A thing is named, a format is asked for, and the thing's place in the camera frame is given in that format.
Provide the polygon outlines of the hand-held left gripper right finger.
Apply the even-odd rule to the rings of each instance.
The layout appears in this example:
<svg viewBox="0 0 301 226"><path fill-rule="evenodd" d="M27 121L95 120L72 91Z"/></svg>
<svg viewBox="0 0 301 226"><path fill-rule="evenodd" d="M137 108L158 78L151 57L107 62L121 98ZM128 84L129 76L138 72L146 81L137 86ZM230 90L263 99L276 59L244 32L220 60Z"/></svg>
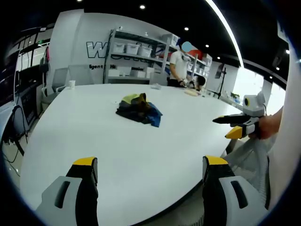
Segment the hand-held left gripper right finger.
<svg viewBox="0 0 301 226"><path fill-rule="evenodd" d="M203 157L205 226L256 226L268 213L258 191L221 157Z"/></svg>

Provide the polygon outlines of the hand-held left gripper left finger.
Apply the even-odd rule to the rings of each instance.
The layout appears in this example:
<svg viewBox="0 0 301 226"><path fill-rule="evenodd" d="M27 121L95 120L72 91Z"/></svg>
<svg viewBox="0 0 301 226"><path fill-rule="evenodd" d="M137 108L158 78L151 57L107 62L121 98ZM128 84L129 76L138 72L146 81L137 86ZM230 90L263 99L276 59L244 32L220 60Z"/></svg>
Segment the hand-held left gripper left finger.
<svg viewBox="0 0 301 226"><path fill-rule="evenodd" d="M97 226L97 158L76 160L42 193L36 215L47 226Z"/></svg>

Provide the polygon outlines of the person's right hand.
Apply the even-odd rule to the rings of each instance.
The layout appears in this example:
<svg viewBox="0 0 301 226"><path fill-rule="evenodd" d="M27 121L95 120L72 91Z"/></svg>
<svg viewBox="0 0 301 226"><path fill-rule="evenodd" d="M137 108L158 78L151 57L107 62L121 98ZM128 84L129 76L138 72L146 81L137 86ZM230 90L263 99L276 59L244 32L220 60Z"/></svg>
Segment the person's right hand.
<svg viewBox="0 0 301 226"><path fill-rule="evenodd" d="M264 116L259 119L259 130L257 133L249 134L250 138L259 138L259 139L267 139L272 135L278 133L281 115L274 114L270 116Z"/></svg>

